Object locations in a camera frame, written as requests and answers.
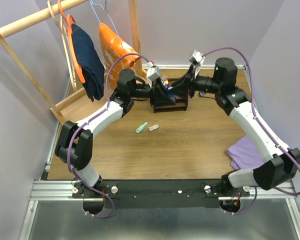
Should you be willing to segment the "green correction tape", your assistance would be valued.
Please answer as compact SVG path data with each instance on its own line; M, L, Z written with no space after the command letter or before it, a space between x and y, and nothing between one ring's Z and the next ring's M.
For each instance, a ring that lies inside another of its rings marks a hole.
M140 134L140 133L146 128L147 125L148 125L148 122L147 122L147 121L144 122L144 123L142 123L142 124L135 130L135 132L136 132L137 134Z

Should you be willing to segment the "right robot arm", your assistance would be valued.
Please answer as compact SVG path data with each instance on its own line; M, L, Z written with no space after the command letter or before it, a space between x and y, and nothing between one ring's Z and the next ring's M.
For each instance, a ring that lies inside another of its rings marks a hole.
M251 98L237 87L238 68L232 59L218 58L212 77L199 75L204 60L201 55L190 57L187 73L173 83L169 91L180 98L193 97L196 91L213 94L217 105L249 136L263 161L259 167L223 175L220 191L231 196L245 186L271 190L291 180L300 164L300 150L280 140L253 108Z

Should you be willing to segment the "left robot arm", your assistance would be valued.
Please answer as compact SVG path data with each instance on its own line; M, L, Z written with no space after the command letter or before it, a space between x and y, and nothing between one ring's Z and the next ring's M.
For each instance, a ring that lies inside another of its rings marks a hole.
M174 85L161 78L157 66L148 69L146 78L137 77L130 68L123 69L113 94L99 110L78 122L68 120L61 128L55 155L83 182L83 191L91 198L97 197L101 191L98 183L101 176L90 163L94 138L108 125L123 118L136 98L149 99L151 106L159 108L176 104Z

